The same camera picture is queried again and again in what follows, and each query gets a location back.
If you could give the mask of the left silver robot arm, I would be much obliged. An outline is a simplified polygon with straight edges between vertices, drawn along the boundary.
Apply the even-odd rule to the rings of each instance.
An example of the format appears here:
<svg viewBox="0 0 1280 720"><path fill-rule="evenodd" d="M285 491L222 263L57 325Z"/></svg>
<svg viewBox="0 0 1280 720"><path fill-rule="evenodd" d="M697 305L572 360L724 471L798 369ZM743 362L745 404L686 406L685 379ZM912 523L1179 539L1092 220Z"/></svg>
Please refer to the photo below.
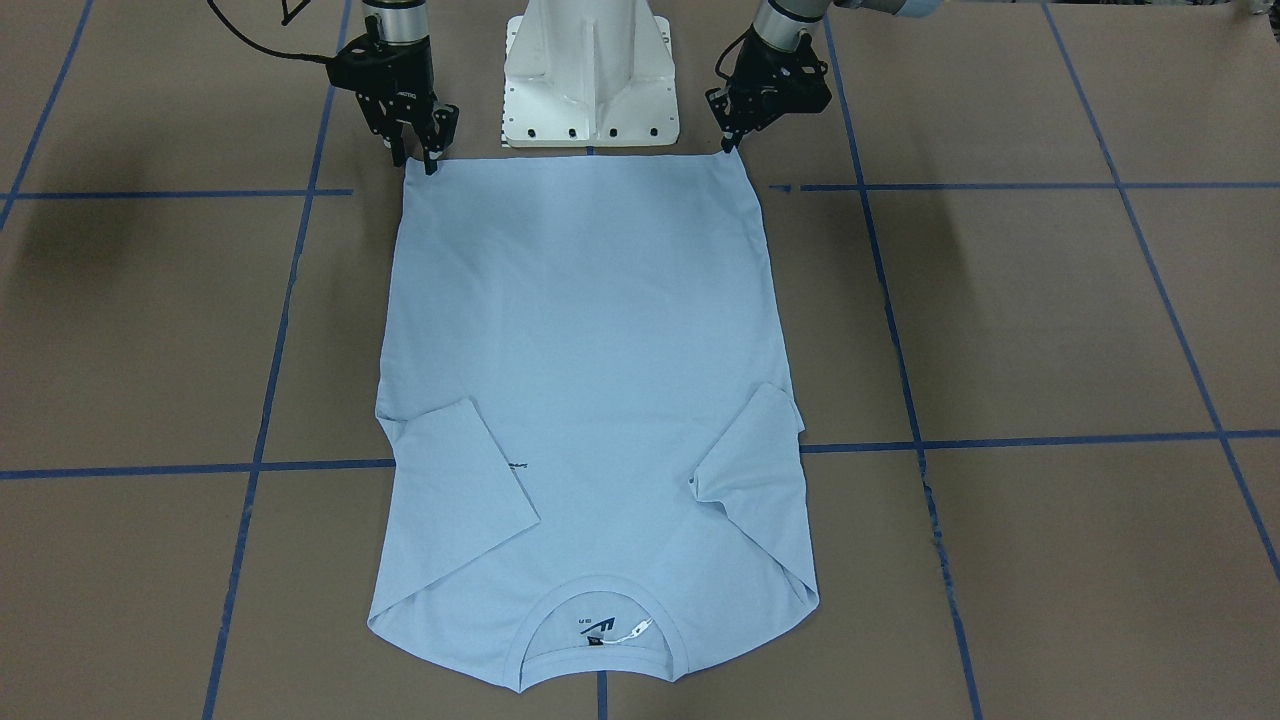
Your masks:
<svg viewBox="0 0 1280 720"><path fill-rule="evenodd" d="M716 61L721 85L705 92L722 135L719 150L732 152L750 133L783 117L819 114L829 105L829 65L818 58L813 35L832 6L922 18L940 5L940 1L760 1L751 24Z"/></svg>

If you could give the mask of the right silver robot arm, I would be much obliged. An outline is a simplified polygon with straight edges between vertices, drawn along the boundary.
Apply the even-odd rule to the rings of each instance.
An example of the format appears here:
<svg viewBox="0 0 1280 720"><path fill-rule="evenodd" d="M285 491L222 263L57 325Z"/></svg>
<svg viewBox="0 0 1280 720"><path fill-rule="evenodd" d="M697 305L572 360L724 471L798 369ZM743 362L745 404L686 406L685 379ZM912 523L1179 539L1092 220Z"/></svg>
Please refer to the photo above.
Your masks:
<svg viewBox="0 0 1280 720"><path fill-rule="evenodd" d="M435 91L428 4L364 1L364 33L325 61L330 83L355 94L371 133L383 138L396 167L410 152L407 126L422 150L426 176L453 143L460 119L456 105Z"/></svg>

